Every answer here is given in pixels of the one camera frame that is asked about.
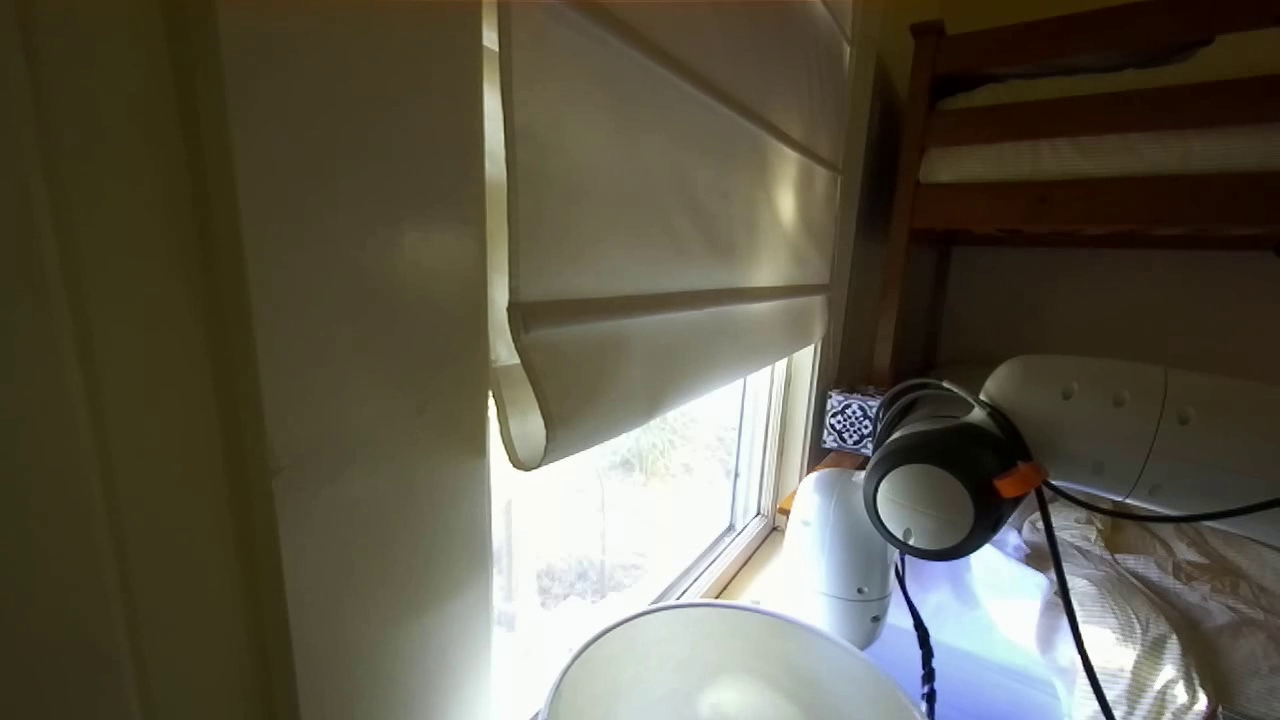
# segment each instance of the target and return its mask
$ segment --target curtain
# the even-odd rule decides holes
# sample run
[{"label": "curtain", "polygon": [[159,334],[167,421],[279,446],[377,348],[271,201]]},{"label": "curtain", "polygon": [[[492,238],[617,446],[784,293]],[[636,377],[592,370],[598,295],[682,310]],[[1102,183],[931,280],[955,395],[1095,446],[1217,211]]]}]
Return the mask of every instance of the curtain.
[{"label": "curtain", "polygon": [[534,469],[815,344],[848,46],[825,0],[513,0],[489,51],[492,395]]}]

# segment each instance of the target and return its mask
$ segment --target white window shade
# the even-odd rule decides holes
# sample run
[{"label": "white window shade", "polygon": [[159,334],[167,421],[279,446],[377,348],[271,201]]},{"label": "white window shade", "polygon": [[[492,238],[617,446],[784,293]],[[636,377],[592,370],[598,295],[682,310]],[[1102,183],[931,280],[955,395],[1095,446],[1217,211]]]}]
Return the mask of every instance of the white window shade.
[{"label": "white window shade", "polygon": [[767,97],[825,75],[837,103],[825,97],[792,116],[843,123],[843,39],[767,39],[759,26],[781,10],[811,28],[806,0],[741,10],[697,12],[705,49],[752,38],[759,55],[786,55],[786,74],[724,74],[724,61],[679,51],[650,33],[679,12],[622,26],[604,4],[504,10],[492,377],[514,469],[619,438],[825,334],[843,139],[811,122],[773,122]]}]

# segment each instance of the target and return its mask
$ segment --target window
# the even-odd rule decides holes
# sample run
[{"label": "window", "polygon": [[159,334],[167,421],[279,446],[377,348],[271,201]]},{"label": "window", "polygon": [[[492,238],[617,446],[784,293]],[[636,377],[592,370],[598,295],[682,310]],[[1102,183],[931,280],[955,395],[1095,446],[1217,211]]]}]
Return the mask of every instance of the window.
[{"label": "window", "polygon": [[800,351],[539,473],[509,469],[492,421],[504,718],[528,720],[592,634],[650,601],[710,597],[767,536],[776,475],[800,469],[806,373]]}]

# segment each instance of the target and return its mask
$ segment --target black cable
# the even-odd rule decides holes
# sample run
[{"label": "black cable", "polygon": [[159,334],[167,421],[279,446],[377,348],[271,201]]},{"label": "black cable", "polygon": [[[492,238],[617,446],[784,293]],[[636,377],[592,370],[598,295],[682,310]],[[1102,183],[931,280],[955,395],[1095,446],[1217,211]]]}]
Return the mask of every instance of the black cable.
[{"label": "black cable", "polygon": [[902,605],[912,614],[912,627],[914,627],[914,650],[920,650],[920,705],[924,705],[924,720],[934,720],[934,669],[931,669],[931,634],[912,601],[912,587],[908,587],[908,551],[896,555],[896,587],[902,591]]},{"label": "black cable", "polygon": [[1126,510],[1106,510],[1106,503],[1092,503],[1059,485],[1047,485],[1052,495],[1101,514],[1101,517],[1114,517],[1114,521],[1136,521],[1136,523],[1212,523],[1212,521],[1233,521],[1233,517],[1250,517],[1250,514],[1272,514],[1280,510],[1280,495],[1272,499],[1257,499],[1257,503],[1234,503],[1234,510],[1217,510],[1217,514],[1126,514]]},{"label": "black cable", "polygon": [[1073,646],[1074,646],[1082,681],[1086,681],[1092,699],[1095,699],[1095,708],[1102,712],[1102,720],[1114,720],[1112,699],[1106,699],[1102,683],[1095,681],[1095,669],[1092,669],[1092,657],[1086,657],[1086,646],[1082,646],[1082,627],[1081,627],[1074,601],[1073,601],[1073,587],[1069,587],[1064,551],[1059,551],[1059,546],[1055,546],[1055,529],[1052,529],[1052,517],[1047,517],[1047,499],[1042,499],[1041,489],[1037,489],[1037,510],[1041,510],[1041,517],[1042,517],[1042,546],[1047,546],[1047,559],[1052,559],[1052,576],[1055,576],[1055,597],[1064,601],[1064,615],[1069,615],[1069,627],[1073,627]]}]

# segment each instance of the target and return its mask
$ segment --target wooden bunk bed frame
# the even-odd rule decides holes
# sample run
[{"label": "wooden bunk bed frame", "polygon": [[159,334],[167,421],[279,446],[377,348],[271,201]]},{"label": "wooden bunk bed frame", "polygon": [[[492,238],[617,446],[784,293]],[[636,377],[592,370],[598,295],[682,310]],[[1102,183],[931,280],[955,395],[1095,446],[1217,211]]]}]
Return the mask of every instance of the wooden bunk bed frame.
[{"label": "wooden bunk bed frame", "polygon": [[[1101,133],[1173,133],[1280,123],[1280,75],[1139,87],[994,107],[942,107],[942,97],[1064,74],[1169,66],[1229,33],[1280,26],[1280,0],[1144,0],[1081,15],[948,38],[914,26],[914,55],[896,160],[878,303],[873,322],[873,377],[888,390],[931,370],[942,274],[955,245],[1055,245],[1055,248],[1276,248],[1280,174],[1217,177],[1114,177],[1114,180],[985,180],[924,183],[926,149],[1052,139]],[[912,248],[934,251],[931,287],[908,287]],[[931,293],[926,348],[902,360],[902,302]]]}]

